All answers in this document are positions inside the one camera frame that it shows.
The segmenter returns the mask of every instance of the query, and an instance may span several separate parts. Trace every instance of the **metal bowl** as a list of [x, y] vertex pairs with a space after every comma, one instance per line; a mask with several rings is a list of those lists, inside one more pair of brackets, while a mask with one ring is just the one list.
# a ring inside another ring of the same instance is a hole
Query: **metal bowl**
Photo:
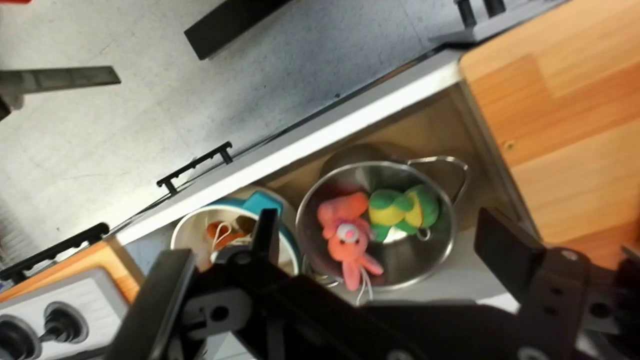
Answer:
[[420, 239], [418, 235], [404, 235], [384, 243], [372, 241], [368, 253], [384, 266], [381, 276], [372, 276], [374, 287], [399, 287], [427, 276], [437, 263], [446, 259], [451, 250], [455, 229], [451, 202], [447, 194], [443, 194], [427, 175], [424, 175], [410, 163], [387, 159], [370, 159], [339, 166], [323, 173], [305, 191], [298, 207], [296, 229], [298, 241], [310, 266], [319, 273], [342, 279], [339, 263], [330, 258], [326, 239], [322, 237], [322, 226], [316, 220], [316, 210], [323, 199], [359, 190], [370, 194], [378, 188], [405, 191], [408, 188], [418, 184], [427, 185], [439, 203], [439, 216], [429, 228], [429, 237]]

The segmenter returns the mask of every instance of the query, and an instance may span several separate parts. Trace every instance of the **metal handle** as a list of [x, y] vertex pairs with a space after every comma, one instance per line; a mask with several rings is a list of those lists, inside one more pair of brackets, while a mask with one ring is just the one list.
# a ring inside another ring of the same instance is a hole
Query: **metal handle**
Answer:
[[434, 162], [443, 162], [443, 163], [451, 163], [455, 168], [459, 168], [461, 172], [461, 182], [457, 185], [457, 190], [449, 196], [451, 198], [451, 203], [457, 202], [459, 194], [466, 190], [467, 185], [467, 163], [461, 162], [459, 158], [455, 155], [426, 155], [426, 158], [413, 158], [413, 159], [405, 159], [408, 166], [413, 166], [413, 163], [434, 163]]

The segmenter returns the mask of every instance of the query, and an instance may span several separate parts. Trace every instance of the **toy kitchen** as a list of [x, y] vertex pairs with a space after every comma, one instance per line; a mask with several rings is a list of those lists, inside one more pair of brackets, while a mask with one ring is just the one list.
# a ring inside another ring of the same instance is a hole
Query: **toy kitchen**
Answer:
[[[640, 88], [627, 78], [637, 75], [640, 49], [620, 41], [640, 36], [640, 5], [576, 0], [504, 8], [485, 0], [487, 18], [480, 20], [469, 2], [455, 5], [463, 27], [434, 36], [437, 46], [427, 53], [239, 150], [233, 137], [209, 146], [156, 179], [166, 194], [123, 221], [93, 226], [17, 268], [6, 266], [0, 273], [11, 284], [0, 292], [0, 358], [101, 358], [109, 344], [112, 356], [128, 354], [121, 334], [136, 319], [139, 325], [141, 301], [172, 313], [162, 323], [156, 316], [156, 328], [175, 321], [175, 296], [191, 296], [190, 276], [239, 261], [233, 251], [266, 231], [277, 245], [264, 255], [281, 273], [304, 276], [355, 308], [490, 303], [507, 292], [516, 297], [505, 296], [507, 303], [519, 301], [504, 268], [487, 263], [490, 253], [475, 243], [481, 210], [516, 226], [533, 241], [530, 251], [562, 245], [606, 269], [625, 258], [637, 261], [640, 166], [631, 155], [640, 152]], [[228, 43], [202, 37], [215, 20], [213, 10], [186, 32], [198, 57]], [[264, 210], [277, 213], [270, 229]], [[167, 248], [188, 250], [191, 272], [162, 258]], [[154, 300], [147, 287], [173, 301]], [[215, 317], [228, 313], [212, 311], [207, 330]], [[152, 335], [163, 335], [160, 351], [172, 350], [163, 346], [167, 334]], [[141, 340], [138, 350], [132, 354], [157, 356], [157, 341]]]

